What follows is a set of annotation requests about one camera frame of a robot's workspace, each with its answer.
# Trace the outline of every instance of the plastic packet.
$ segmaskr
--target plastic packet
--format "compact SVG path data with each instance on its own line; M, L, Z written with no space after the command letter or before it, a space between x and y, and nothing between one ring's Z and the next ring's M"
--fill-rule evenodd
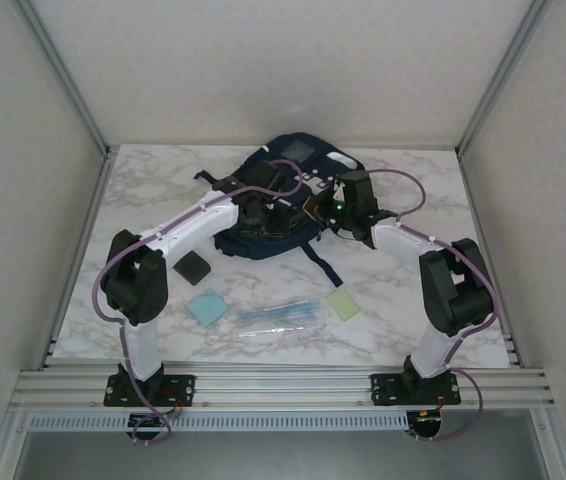
M321 299L295 298L283 303L234 310L239 337L322 327L326 305Z

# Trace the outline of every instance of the backpack strap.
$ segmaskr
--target backpack strap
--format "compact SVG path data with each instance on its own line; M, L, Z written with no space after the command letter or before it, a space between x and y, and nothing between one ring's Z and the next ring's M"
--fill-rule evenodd
M204 180L207 180L210 185L214 185L218 181L207 170L201 170L199 173L194 175L194 180L197 180L199 177L202 177Z
M314 249L310 246L309 242L302 243L300 247L303 249L303 252L305 252L305 254L307 255L307 258L312 260L314 263L316 263L319 267L323 269L323 271L328 276L328 278L332 280L332 283L334 284L335 287L338 288L341 285L343 285L343 280L341 280L341 277L339 277L338 274L334 271L332 265L330 265L321 257L319 257L318 254L314 251Z

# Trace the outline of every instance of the metal rail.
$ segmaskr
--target metal rail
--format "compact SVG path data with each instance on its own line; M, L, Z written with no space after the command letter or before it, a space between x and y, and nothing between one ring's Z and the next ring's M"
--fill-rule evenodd
M67 308L72 298L74 285L76 284L76 279L79 276L81 265L83 264L83 257L87 250L90 235L94 228L94 222L96 222L96 216L99 212L99 207L101 206L101 201L103 200L103 195L110 179L117 153L118 149L110 151L106 160L101 164L101 170L99 171L99 176L96 180L92 197L90 198L87 213L83 219L81 231L79 233L76 246L74 247L74 251L72 252L72 258L65 275L66 280L57 301L50 333L47 337L47 343L45 343L44 349L39 354L39 369L42 369L45 366L47 356L54 349L54 342L61 332L61 326L63 325L63 320L65 319L65 314L67 313Z
M476 202L474 201L474 194L472 188L467 178L467 172L463 163L459 162L459 170L461 172L461 179L463 180L463 186L465 187L465 195L467 196L468 204L470 206L470 213L472 214L472 220L474 221L474 228L478 236L479 244L481 246L481 251L483 252L483 258L490 272L490 278L492 283L499 292L501 297L501 314L499 316L499 323L501 324L501 329L503 330L503 338L505 340L505 345L507 348L508 356L510 357L510 364L527 366L528 357L525 354L525 350L520 347L516 341L515 329L512 327L510 321L510 315L507 307L507 303L503 301L503 289L499 282L499 278L496 274L494 261L492 259L492 254L490 252L490 247L487 242L487 237L485 236L485 230L483 229L483 224L481 223L481 218L479 216L478 210L476 208Z
M406 410L375 407L369 376L397 373L390 367L301 367L262 365L165 365L166 374L196 375L190 411L360 411ZM57 365L43 372L23 372L9 411L121 411L103 406L107 379L116 362ZM489 409L552 407L554 401L542 369L468 370L478 382ZM449 409L475 409L477 394L458 377L463 399ZM425 406L412 406L420 410ZM131 409L143 411L142 408Z
M472 147L551 3L552 0L532 0L530 2L530 6L521 19L514 37L510 40L510 44L496 67L490 83L465 127L457 147L459 158L465 157Z
M39 47L43 58L50 67L50 72L56 78L77 119L105 159L107 157L107 144L103 135L32 3L29 0L12 0L11 3L32 35L34 43Z

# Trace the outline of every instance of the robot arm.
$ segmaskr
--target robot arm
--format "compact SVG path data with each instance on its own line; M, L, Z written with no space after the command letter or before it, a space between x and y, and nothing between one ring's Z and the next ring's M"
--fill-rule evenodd
M492 311L489 295L472 272L449 258L447 251L401 229L396 219L383 220L372 227L371 236L375 248L396 255L402 263L420 272L430 323L411 355L411 364L423 379L443 374L448 368L445 359L463 332L482 322ZM487 275L473 241L465 239L455 246ZM455 284L452 274L463 275L463 281Z
M237 223L239 206L225 199L210 208L203 205L223 195L208 192L200 202L164 225L133 235L123 230L114 237L108 260L138 240L156 238L112 268L101 284L108 304L126 316L125 338L134 377L144 382L161 369L157 322L152 321L167 303L166 266L174 265L201 242ZM196 212L174 228L160 233L189 212Z
M406 358L400 378L392 380L393 386L388 387L384 398L375 393L373 400L376 396L376 400L385 402L379 404L436 404L441 392L454 390L455 379L447 363L463 333L483 323L493 311L485 285L433 237L416 236L397 221L397 214L379 210L368 172L342 175L335 192L322 192L308 200L304 208L335 233L345 228L368 247L391 252L420 273L423 305L430 323L414 353ZM452 247L489 278L474 241L466 238L453 242ZM460 397L450 394L446 402L458 403Z

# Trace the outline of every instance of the marble table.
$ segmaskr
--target marble table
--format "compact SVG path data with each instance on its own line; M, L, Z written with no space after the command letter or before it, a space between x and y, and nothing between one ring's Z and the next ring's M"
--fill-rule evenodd
M107 257L112 236L127 228L140 232L160 224L198 201L209 185L193 180L206 169L217 177L230 174L256 147L123 145L96 219L54 357L116 359L117 328L94 314L90 290ZM456 157L449 151L349 149L368 169L391 166L417 176L428 192L425 207L406 223L455 240L476 237ZM381 208L401 211L419 200L418 189L396 175L376 175ZM427 324L416 272L389 253L325 232L312 242L331 263L362 312L343 322L329 310L318 329L239 337L232 308L285 301L290 296L324 298L334 287L300 249L266 260L227 257L212 239L196 249L212 266L197 286L169 270L170 299L158 317L159 348L164 360L197 362L399 366L418 344ZM203 328L186 304L208 288L218 292L230 312ZM506 368L507 353L498 324L467 340L453 364Z

